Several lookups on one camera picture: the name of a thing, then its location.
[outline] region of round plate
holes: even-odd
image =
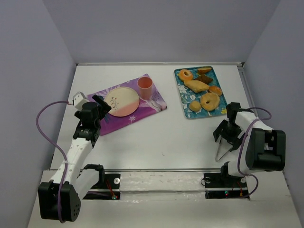
[[[109,114],[123,117],[132,114],[139,105],[137,92],[128,87],[119,87],[111,90],[104,99],[112,107]]]

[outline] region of round bread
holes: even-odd
[[[189,105],[189,109],[198,112],[201,109],[201,105],[198,101],[192,101]]]
[[[210,86],[209,91],[212,92],[212,93],[215,93],[218,96],[222,96],[222,94],[223,94],[223,91],[215,85]]]
[[[193,79],[192,73],[189,70],[185,70],[185,69],[180,71],[179,77],[180,77],[180,80],[182,80],[183,82]]]
[[[213,111],[219,105],[219,96],[214,93],[206,93],[201,96],[200,104],[206,111]]]

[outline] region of pink cup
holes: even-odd
[[[143,100],[148,100],[152,95],[153,81],[149,77],[140,77],[137,81],[139,95]]]

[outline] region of purple placemat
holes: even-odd
[[[122,83],[120,85],[116,85],[116,86],[110,87],[108,89],[99,91],[97,93],[90,94],[90,95],[88,95],[88,99],[89,99],[89,101],[94,101],[92,99],[92,96],[95,94],[105,98],[105,96],[111,90],[116,89],[118,87],[129,87],[129,88],[134,89],[139,94],[138,86],[137,86],[138,79],[139,79],[139,77],[136,79],[127,81],[125,83]],[[125,126],[133,124],[149,115],[158,113],[165,109],[167,109],[167,104],[164,101],[164,99],[162,98],[162,96],[160,95],[160,93],[158,92],[155,85],[153,84],[151,98],[149,100],[142,100],[140,98],[139,106],[135,112],[133,112],[132,114],[125,116],[125,117],[115,117],[115,116],[112,116],[109,114],[109,116],[110,116],[109,123],[106,123],[105,119],[102,119],[100,122],[100,125],[101,125],[100,135],[109,134],[109,133],[114,132],[118,129],[121,129]]]

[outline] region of screw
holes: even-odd
[[[119,184],[120,183],[120,179],[119,178],[115,178],[113,182],[114,182],[114,184]]]

